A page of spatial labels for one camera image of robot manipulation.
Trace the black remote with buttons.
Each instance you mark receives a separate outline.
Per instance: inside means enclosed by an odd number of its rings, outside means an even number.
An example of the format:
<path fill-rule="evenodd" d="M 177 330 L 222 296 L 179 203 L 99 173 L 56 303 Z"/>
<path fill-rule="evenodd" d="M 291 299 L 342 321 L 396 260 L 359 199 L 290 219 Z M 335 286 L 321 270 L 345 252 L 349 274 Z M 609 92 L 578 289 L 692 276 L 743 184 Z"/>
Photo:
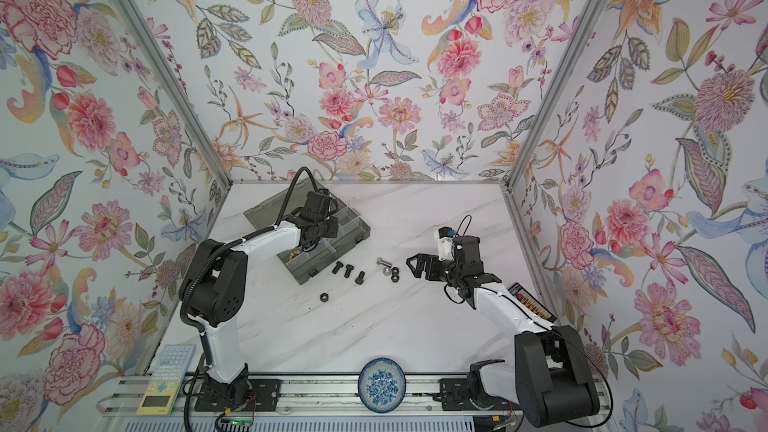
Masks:
<path fill-rule="evenodd" d="M 557 317 L 552 314 L 535 296 L 533 296 L 527 289 L 525 289 L 520 283 L 516 282 L 508 288 L 510 294 L 520 302 L 525 308 L 527 308 L 533 315 L 540 319 L 553 324 L 557 321 Z"/>

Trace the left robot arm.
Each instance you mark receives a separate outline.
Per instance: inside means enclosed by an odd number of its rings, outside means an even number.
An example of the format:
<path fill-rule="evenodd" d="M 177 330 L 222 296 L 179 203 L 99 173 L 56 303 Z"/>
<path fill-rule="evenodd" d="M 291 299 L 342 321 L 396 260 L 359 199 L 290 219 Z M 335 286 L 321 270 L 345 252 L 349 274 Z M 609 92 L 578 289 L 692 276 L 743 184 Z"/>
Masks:
<path fill-rule="evenodd" d="M 245 302 L 247 273 L 294 249 L 308 251 L 338 233 L 334 199 L 307 167 L 286 190 L 274 223 L 230 242 L 206 239 L 189 264 L 180 288 L 180 320 L 198 332 L 207 367 L 204 388 L 227 405 L 251 396 L 249 371 L 240 350 L 236 317 Z"/>

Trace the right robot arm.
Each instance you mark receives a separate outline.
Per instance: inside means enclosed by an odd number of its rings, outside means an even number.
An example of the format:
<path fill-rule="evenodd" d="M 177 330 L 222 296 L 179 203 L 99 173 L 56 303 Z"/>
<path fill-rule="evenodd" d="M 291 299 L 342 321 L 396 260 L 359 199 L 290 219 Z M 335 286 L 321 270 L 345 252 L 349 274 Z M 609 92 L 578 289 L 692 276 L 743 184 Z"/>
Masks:
<path fill-rule="evenodd" d="M 582 428 L 585 419 L 597 416 L 598 367 L 577 331 L 557 325 L 554 315 L 520 283 L 507 286 L 487 272 L 479 238 L 443 228 L 436 242 L 437 253 L 407 258 L 411 274 L 443 283 L 451 300 L 481 313 L 514 347 L 512 362 L 492 359 L 471 365 L 469 402 L 483 410 L 506 401 L 535 427 L 568 423 Z"/>

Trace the grey plastic organizer box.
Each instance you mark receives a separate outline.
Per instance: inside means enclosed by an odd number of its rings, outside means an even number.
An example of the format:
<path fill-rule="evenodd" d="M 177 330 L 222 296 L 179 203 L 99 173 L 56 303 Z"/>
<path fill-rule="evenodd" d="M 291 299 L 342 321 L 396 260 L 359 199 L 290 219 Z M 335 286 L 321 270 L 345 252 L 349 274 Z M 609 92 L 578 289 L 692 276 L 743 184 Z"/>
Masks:
<path fill-rule="evenodd" d="M 297 246 L 277 255 L 281 264 L 299 285 L 306 283 L 327 267 L 334 267 L 343 255 L 370 236 L 370 226 L 363 221 L 360 214 L 332 192 L 330 195 L 336 201 L 336 204 L 331 206 L 331 210 L 334 211 L 334 216 L 338 218 L 337 237 L 335 239 L 322 239 L 312 250 L 303 250 Z M 275 216 L 286 196 L 286 191 L 276 194 L 247 209 L 243 215 L 254 229 L 267 227 L 275 221 Z M 301 254 L 293 260 L 287 260 L 289 255 L 296 250 L 300 251 Z"/>

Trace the yellow green device on rail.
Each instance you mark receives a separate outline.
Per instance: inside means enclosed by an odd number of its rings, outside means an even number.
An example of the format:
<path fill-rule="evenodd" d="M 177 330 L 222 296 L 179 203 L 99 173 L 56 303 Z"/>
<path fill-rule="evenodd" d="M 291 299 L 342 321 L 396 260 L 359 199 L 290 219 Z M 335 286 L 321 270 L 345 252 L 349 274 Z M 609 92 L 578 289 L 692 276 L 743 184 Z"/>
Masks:
<path fill-rule="evenodd" d="M 138 416 L 171 413 L 195 351 L 192 344 L 166 345 L 162 349 L 137 409 Z"/>

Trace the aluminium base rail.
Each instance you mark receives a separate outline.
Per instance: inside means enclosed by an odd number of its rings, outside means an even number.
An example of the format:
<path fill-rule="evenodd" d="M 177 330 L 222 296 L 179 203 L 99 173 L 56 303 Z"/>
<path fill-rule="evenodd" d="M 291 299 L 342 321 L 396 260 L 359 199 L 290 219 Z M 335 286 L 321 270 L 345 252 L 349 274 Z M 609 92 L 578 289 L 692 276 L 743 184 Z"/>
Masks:
<path fill-rule="evenodd" d="M 253 374 L 250 382 L 256 399 L 246 413 L 257 418 L 376 415 L 364 405 L 356 375 Z M 148 385 L 147 376 L 121 379 L 96 409 L 103 416 L 132 416 L 142 405 Z M 386 415 L 522 416 L 519 405 L 504 399 L 486 398 L 481 403 L 478 408 L 470 401 L 463 374 L 408 374 L 403 401 Z"/>

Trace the blue white patterned plate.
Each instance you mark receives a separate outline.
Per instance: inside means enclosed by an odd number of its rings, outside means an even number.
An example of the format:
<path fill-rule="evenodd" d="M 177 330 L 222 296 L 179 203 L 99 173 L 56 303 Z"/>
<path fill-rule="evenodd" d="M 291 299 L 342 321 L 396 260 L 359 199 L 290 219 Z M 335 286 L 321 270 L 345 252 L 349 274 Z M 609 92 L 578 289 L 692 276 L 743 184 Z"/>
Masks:
<path fill-rule="evenodd" d="M 400 406 L 406 396 L 406 375 L 400 365 L 386 357 L 368 362 L 357 382 L 357 396 L 371 412 L 386 414 Z"/>

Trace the silver hex bolt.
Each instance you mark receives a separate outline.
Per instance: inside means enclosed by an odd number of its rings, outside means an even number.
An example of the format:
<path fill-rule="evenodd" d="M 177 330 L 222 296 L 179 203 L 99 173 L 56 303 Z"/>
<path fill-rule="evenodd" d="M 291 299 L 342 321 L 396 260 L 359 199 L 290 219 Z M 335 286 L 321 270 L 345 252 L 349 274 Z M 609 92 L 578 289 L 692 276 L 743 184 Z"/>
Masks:
<path fill-rule="evenodd" d="M 380 266 L 382 266 L 383 268 L 391 268 L 391 267 L 392 267 L 392 263 L 391 263 L 391 262 L 389 262 L 389 261 L 386 261 L 386 260 L 384 260 L 384 259 L 383 259 L 383 258 L 381 258 L 381 257 L 379 257 L 379 258 L 376 260 L 376 264 L 377 264 L 377 265 L 380 265 Z"/>

